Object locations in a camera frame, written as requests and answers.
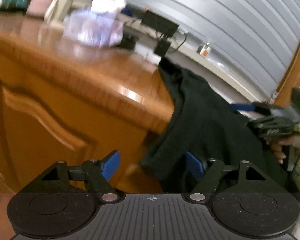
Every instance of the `gray roller shutter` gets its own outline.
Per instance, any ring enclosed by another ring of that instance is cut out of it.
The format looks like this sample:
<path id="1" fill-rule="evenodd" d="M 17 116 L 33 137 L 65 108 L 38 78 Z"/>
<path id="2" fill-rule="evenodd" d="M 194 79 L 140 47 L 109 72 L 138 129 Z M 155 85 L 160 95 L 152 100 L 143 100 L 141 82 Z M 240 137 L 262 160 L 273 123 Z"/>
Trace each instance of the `gray roller shutter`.
<path id="1" fill-rule="evenodd" d="M 300 40 L 300 0 L 128 0 L 212 40 L 265 97 L 280 83 Z"/>

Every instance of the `black cloth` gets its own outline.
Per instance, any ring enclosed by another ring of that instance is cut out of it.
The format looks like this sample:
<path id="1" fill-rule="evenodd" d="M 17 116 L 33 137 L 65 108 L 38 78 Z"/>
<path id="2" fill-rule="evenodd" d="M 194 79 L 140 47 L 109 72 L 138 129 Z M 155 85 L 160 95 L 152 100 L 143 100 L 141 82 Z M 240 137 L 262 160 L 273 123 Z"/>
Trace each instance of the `black cloth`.
<path id="1" fill-rule="evenodd" d="M 163 58 L 159 71 L 175 103 L 166 131 L 141 161 L 161 181 L 164 192 L 186 192 L 185 153 L 216 158 L 228 165 L 248 160 L 284 186 L 287 173 L 246 126 L 249 120 L 216 93 L 207 81 Z"/>

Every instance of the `table top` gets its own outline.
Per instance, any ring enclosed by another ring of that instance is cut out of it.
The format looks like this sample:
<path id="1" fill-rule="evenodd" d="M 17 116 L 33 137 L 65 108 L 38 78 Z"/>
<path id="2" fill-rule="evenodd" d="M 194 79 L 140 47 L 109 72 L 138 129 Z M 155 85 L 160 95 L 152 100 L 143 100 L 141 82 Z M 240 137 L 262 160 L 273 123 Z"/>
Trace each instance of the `table top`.
<path id="1" fill-rule="evenodd" d="M 42 20 L 0 13 L 0 53 L 136 125 L 164 131 L 174 105 L 157 67 L 119 48 L 92 48 Z"/>

